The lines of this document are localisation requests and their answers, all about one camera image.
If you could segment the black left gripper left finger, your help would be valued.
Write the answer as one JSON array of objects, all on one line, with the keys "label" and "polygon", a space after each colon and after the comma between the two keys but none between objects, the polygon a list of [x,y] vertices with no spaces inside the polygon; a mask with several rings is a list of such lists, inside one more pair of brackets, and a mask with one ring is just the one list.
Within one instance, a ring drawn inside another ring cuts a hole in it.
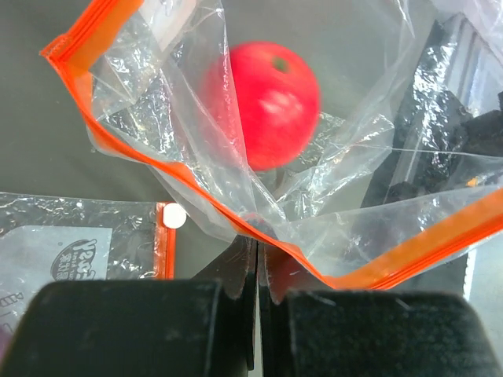
[{"label": "black left gripper left finger", "polygon": [[254,367],[255,240],[238,236],[188,280],[46,285],[4,376],[246,376]]}]

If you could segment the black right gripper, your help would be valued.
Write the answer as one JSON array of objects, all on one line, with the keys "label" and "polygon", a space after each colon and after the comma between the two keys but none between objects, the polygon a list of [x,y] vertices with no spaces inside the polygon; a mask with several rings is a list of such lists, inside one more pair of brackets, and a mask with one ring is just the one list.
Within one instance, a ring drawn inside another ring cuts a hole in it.
[{"label": "black right gripper", "polygon": [[433,24],[394,126],[363,207],[502,183],[502,64],[469,20]]}]

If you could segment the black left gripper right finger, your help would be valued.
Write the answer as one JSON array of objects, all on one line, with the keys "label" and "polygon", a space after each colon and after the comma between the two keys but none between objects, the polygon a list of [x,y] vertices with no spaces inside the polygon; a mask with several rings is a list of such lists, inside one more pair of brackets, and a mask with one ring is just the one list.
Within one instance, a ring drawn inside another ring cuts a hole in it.
[{"label": "black left gripper right finger", "polygon": [[265,376],[499,376],[475,310],[429,291],[334,290],[261,243]]}]

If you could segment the clear zip bag orange seal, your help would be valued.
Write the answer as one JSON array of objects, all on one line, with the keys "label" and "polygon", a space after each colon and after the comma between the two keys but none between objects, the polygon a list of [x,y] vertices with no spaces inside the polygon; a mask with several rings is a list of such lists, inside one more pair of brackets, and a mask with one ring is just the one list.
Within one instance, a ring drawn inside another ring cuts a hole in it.
[{"label": "clear zip bag orange seal", "polygon": [[97,148],[331,287],[502,231],[499,1],[92,1],[42,55]]}]

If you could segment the red fake apple in bag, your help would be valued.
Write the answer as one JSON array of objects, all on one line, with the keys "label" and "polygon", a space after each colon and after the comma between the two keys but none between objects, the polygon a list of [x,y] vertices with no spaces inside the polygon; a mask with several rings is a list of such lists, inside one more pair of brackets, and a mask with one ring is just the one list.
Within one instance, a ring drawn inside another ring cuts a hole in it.
[{"label": "red fake apple in bag", "polygon": [[245,42],[217,59],[200,98],[252,170],[293,161],[318,126],[321,89],[307,63],[274,42]]}]

